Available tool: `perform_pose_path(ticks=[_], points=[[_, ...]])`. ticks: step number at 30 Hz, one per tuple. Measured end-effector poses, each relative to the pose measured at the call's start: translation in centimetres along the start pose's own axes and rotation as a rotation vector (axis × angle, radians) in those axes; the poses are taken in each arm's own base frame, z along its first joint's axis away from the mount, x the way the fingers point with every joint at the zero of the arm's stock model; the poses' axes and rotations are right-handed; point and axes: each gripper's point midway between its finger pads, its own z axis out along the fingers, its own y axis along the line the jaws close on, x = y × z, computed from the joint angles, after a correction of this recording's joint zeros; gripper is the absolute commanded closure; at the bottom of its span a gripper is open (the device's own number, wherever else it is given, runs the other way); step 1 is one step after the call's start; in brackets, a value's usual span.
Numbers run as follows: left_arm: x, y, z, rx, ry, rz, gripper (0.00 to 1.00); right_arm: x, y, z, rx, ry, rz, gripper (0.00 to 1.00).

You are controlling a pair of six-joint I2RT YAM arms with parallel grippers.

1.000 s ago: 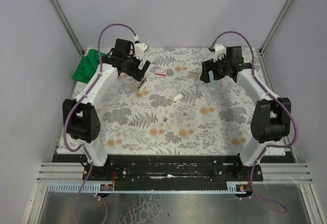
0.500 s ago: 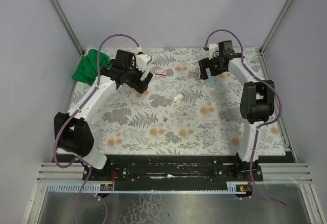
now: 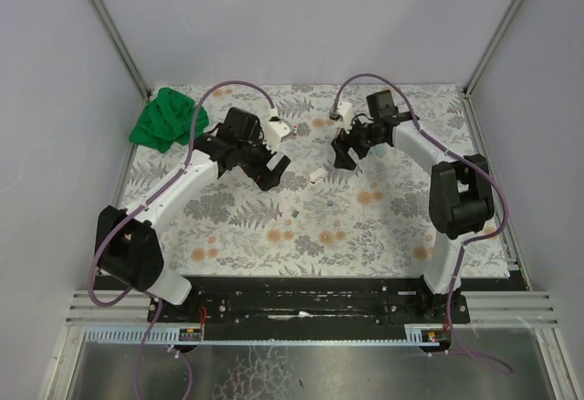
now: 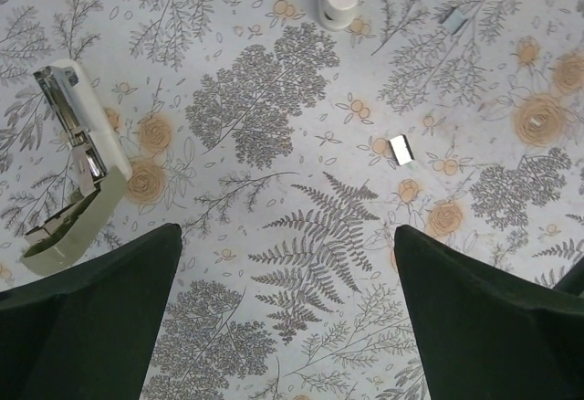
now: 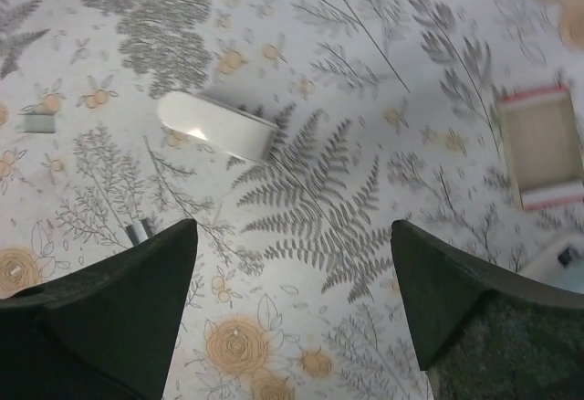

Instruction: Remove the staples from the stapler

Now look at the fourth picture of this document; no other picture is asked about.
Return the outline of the olive green stapler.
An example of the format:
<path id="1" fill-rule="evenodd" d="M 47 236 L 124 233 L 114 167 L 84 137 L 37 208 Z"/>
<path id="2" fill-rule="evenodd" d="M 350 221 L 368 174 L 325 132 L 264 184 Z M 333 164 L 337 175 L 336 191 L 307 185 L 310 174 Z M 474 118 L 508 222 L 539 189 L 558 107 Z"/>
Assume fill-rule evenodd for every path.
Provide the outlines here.
<path id="1" fill-rule="evenodd" d="M 79 194 L 25 234 L 22 263 L 38 276 L 69 268 L 87 251 L 125 195 L 132 168 L 87 74 L 73 59 L 34 73 L 66 136 Z"/>

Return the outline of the small removed staple piece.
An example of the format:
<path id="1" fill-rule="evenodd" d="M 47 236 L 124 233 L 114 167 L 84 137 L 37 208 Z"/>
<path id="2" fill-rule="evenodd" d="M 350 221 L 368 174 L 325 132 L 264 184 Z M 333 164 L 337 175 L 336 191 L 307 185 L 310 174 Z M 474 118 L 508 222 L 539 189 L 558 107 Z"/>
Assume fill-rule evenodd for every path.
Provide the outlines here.
<path id="1" fill-rule="evenodd" d="M 462 29 L 467 20 L 467 15 L 459 7 L 453 7 L 441 17 L 440 25 L 447 34 L 454 36 Z"/>

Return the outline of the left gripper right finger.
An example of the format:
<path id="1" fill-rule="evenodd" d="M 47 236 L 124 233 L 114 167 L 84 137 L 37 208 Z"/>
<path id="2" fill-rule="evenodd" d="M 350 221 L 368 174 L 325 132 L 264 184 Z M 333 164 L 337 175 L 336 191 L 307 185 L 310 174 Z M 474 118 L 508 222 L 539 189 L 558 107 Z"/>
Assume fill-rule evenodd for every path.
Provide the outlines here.
<path id="1" fill-rule="evenodd" d="M 394 254 L 431 398 L 582 398 L 581 262 L 548 289 L 407 225 Z"/>

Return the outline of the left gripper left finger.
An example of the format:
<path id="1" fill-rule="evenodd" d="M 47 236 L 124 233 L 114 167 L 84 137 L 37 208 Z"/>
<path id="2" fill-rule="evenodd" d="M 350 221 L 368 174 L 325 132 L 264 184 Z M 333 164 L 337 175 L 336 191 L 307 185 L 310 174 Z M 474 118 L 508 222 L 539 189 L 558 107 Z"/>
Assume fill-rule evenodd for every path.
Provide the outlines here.
<path id="1" fill-rule="evenodd" d="M 139 398 L 182 249 L 164 224 L 2 292 L 2 398 Z"/>

